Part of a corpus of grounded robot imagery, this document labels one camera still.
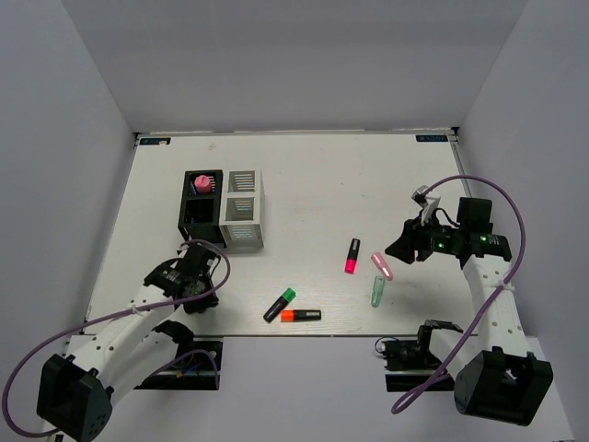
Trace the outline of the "pink translucent tube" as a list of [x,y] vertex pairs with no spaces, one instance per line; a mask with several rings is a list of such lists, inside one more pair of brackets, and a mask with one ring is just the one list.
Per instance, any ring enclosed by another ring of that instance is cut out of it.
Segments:
[[392,281],[394,279],[394,275],[389,265],[379,252],[375,252],[371,255],[371,261],[387,281]]

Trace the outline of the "pink capped black highlighter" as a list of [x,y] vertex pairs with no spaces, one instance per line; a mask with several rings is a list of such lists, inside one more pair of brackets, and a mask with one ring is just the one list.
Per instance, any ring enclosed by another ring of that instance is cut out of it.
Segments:
[[351,240],[350,248],[348,250],[348,255],[344,266],[344,272],[347,274],[354,274],[355,272],[360,244],[361,241],[358,238],[353,238]]

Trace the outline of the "pink capped clear tube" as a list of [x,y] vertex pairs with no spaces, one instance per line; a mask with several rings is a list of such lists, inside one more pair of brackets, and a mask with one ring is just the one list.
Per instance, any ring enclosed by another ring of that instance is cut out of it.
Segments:
[[192,187],[197,194],[207,194],[214,191],[215,181],[208,175],[198,175],[192,180]]

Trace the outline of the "green capped black highlighter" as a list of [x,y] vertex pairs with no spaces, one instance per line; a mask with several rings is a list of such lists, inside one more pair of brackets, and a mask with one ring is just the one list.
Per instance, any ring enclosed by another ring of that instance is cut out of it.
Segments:
[[287,288],[264,313],[263,319],[271,323],[295,298],[296,292]]

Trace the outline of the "orange capped black highlighter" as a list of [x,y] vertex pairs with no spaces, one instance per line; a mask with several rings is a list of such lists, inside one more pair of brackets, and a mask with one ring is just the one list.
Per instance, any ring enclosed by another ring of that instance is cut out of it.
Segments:
[[281,322],[317,321],[322,319],[322,313],[317,309],[288,309],[280,315]]

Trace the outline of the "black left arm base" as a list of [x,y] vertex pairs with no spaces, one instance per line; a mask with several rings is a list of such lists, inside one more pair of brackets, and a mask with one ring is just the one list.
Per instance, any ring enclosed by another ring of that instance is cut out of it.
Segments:
[[194,340],[191,346],[180,347],[176,357],[191,350],[174,365],[147,378],[137,390],[215,391],[221,380],[224,342],[218,339]]

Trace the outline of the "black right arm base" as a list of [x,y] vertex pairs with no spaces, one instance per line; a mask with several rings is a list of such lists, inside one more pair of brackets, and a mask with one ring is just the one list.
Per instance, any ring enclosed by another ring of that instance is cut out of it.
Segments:
[[408,392],[441,365],[429,352],[422,353],[416,340],[382,337],[375,342],[374,351],[384,361],[387,392]]

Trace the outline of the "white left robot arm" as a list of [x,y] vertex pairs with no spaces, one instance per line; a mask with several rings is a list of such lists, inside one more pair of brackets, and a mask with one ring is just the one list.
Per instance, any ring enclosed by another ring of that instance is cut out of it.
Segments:
[[183,245],[145,278],[122,317],[68,356],[43,366],[39,417],[75,441],[93,441],[114,406],[147,378],[169,369],[218,369],[214,353],[197,346],[194,332],[171,317],[177,310],[202,313],[217,305],[212,276],[223,259],[201,244]]

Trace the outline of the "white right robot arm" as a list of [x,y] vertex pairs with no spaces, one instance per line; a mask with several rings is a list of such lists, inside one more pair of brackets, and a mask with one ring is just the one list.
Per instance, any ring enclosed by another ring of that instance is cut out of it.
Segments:
[[507,281],[514,269],[509,241],[492,232],[491,201],[462,197],[456,223],[443,225],[438,197],[416,193],[413,199],[421,211],[404,223],[386,253],[408,264],[434,253],[457,258],[477,313],[475,329],[427,320],[415,339],[392,339],[375,349],[389,371],[429,370],[437,381],[453,382],[455,405],[464,415],[530,425],[553,371],[527,343]]

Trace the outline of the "green translucent tube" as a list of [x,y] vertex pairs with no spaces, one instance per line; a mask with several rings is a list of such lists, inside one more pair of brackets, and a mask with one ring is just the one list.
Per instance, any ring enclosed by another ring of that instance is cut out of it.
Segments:
[[373,308],[379,307],[386,282],[387,282],[387,279],[381,275],[377,275],[375,277],[374,282],[373,282],[373,286],[372,286],[372,293],[371,293],[371,306]]

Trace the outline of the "black slatted organizer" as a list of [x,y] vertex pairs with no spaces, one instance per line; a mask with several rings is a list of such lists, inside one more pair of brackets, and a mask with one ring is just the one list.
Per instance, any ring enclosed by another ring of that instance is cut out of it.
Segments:
[[[199,190],[195,184],[206,177],[211,190]],[[185,239],[205,239],[225,245],[219,226],[224,173],[220,169],[189,170],[184,174],[178,229]]]

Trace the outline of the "white slatted organizer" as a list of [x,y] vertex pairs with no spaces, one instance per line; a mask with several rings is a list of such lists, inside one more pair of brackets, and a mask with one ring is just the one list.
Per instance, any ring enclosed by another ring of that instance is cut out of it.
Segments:
[[224,174],[219,227],[230,249],[262,249],[265,192],[260,169]]

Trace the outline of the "blue label sticker right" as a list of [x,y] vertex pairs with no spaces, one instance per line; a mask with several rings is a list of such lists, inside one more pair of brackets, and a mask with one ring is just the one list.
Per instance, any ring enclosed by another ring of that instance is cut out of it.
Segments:
[[416,134],[418,143],[447,143],[448,137],[445,134]]

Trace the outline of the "blue label sticker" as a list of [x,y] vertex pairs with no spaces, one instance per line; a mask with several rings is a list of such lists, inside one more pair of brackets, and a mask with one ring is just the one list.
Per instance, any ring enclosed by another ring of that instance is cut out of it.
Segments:
[[139,140],[139,145],[169,145],[170,137],[143,137]]
[[447,143],[448,137],[445,134],[416,134],[418,143]]

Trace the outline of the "blue label sticker left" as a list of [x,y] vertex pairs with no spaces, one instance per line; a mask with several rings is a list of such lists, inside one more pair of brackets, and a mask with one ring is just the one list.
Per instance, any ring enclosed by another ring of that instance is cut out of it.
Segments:
[[170,137],[143,137],[139,140],[139,145],[169,145]]

